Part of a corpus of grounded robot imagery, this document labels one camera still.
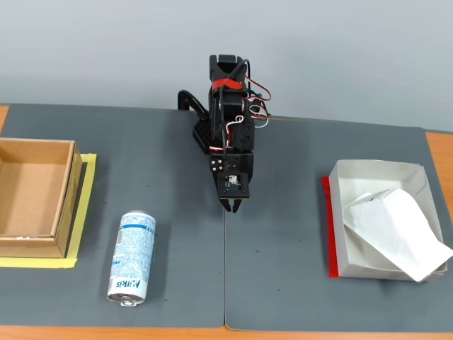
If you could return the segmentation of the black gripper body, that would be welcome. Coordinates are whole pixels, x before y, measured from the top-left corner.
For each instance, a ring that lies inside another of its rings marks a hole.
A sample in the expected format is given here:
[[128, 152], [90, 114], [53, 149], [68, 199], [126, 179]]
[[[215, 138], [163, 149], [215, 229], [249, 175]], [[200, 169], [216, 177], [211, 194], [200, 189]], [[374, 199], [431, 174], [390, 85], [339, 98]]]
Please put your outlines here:
[[249, 194], [253, 177], [253, 154], [211, 152], [210, 170], [218, 194]]

